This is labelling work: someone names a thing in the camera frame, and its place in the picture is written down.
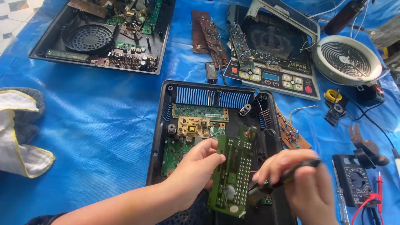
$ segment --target blue tarp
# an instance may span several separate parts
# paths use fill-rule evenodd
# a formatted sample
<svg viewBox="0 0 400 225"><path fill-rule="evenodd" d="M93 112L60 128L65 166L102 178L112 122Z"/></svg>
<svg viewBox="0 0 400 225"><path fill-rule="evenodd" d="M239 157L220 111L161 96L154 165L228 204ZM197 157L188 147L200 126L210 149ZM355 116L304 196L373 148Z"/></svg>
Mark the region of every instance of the blue tarp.
<svg viewBox="0 0 400 225"><path fill-rule="evenodd" d="M46 113L36 123L40 132L31 144L51 151L56 157L49 171L35 179L0 174L3 224L24 224L39 215L69 212L144 186L162 82L166 79L206 81L204 63L211 61L211 57L192 52L190 11L208 11L216 23L224 27L228 5L236 2L177 0L160 76L28 59L28 53L64 3L45 1L0 57L1 87L30 87L43 92ZM299 7L294 1L289 3L293 3L294 8L306 7L305 3ZM250 1L241 4L248 6ZM342 35L348 36L349 30ZM228 34L222 33L222 37L227 38ZM377 52L366 33L360 32L357 40ZM321 96L327 89L338 87L320 73L317 73L317 80ZM241 86L236 80L227 78L227 82ZM349 92L348 88L342 89L344 93ZM368 115L400 150L400 94L389 89L384 91L386 102ZM338 126L330 126L324 120L328 108L323 100L312 102L278 93L274 93L274 97L285 116L294 108L318 106L293 113L292 123L320 154L333 176L332 154L352 154L354 150L348 132L354 122L344 117ZM347 110L352 117L361 114L351 103ZM376 192L376 176L381 171L383 216L386 224L396 224L396 215L400 214L400 181L391 146L371 122L363 118L359 124L364 138L377 143L381 153L391 160L383 168L368 170L368 175ZM355 211L355 208L348 208L350 217Z"/></svg>

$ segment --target solder wire spool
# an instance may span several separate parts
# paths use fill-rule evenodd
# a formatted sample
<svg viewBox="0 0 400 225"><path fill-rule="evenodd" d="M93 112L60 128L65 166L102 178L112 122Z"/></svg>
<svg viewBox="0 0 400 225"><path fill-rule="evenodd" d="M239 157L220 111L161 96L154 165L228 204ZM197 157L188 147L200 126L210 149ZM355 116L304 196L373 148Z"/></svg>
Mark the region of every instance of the solder wire spool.
<svg viewBox="0 0 400 225"><path fill-rule="evenodd" d="M239 111L239 116L244 117L248 112L251 110L251 105L246 104L243 106L243 108Z"/></svg>
<svg viewBox="0 0 400 225"><path fill-rule="evenodd" d="M333 101L335 101L336 95L338 94L338 92L336 90L333 89L329 89L324 93L324 98L330 102L333 103ZM340 100L342 99L342 95L339 94L339 96L336 99L335 103L338 103Z"/></svg>

